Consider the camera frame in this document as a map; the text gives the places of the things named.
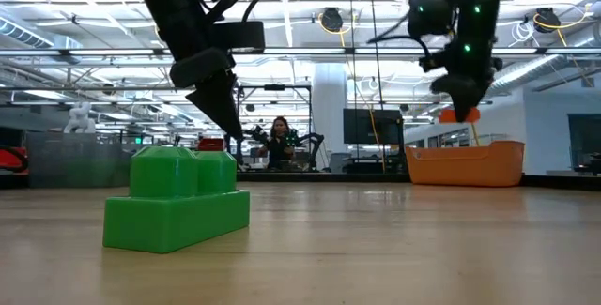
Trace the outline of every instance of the monitor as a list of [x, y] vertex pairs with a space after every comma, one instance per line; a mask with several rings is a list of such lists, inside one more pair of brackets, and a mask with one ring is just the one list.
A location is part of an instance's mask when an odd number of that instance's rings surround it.
[[[402, 145], [403, 116], [398, 110], [374, 110], [374, 125], [381, 145]], [[375, 145], [372, 119], [367, 109], [344, 110], [344, 139], [348, 145]]]

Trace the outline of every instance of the white column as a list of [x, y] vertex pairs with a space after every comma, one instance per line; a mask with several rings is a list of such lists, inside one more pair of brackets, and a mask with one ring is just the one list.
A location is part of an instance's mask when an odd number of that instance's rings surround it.
[[331, 153], [348, 152], [344, 144], [343, 110], [347, 106], [347, 72], [345, 65], [317, 63], [313, 78], [313, 132], [324, 135], [322, 145], [327, 158], [317, 155], [317, 168], [328, 166]]

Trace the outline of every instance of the wooden floor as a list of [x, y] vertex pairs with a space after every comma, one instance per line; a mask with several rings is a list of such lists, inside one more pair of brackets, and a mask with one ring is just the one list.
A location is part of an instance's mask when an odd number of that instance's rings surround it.
[[0, 304], [578, 305], [601, 301], [601, 193], [241, 184], [249, 229], [101, 246], [108, 191], [0, 191]]

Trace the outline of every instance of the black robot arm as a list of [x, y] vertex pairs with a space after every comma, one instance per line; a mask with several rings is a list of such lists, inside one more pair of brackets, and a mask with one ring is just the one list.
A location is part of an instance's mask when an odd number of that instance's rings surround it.
[[308, 133], [298, 138], [298, 145], [300, 145], [304, 140], [309, 140], [309, 142], [312, 144], [311, 154], [309, 155], [309, 166], [312, 170], [317, 169], [317, 153], [319, 152], [319, 147], [323, 143], [324, 139], [325, 137], [323, 135], [319, 135], [314, 132]]
[[[490, 87], [494, 70], [502, 68], [502, 61], [491, 57], [500, 3], [501, 0], [409, 0], [408, 36], [386, 37], [392, 32], [389, 30], [370, 42], [394, 38], [420, 42], [424, 48], [420, 59], [424, 71], [447, 69], [447, 75], [432, 83], [431, 91], [449, 94], [456, 120], [462, 122]], [[437, 53], [430, 54], [421, 41], [425, 35], [449, 33], [453, 40]]]
[[262, 22], [217, 23], [238, 0], [213, 0], [211, 9], [203, 0], [145, 0], [159, 37], [167, 44], [176, 63], [170, 76], [175, 87], [194, 86], [186, 97], [225, 132], [242, 138], [232, 89], [237, 78], [230, 50], [265, 49]]

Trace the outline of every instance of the white robot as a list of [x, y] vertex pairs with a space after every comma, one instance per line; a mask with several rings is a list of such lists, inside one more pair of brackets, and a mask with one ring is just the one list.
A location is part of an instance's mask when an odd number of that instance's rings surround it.
[[96, 122], [88, 118], [92, 105], [90, 102], [77, 102], [69, 110], [69, 123], [64, 133], [96, 133]]

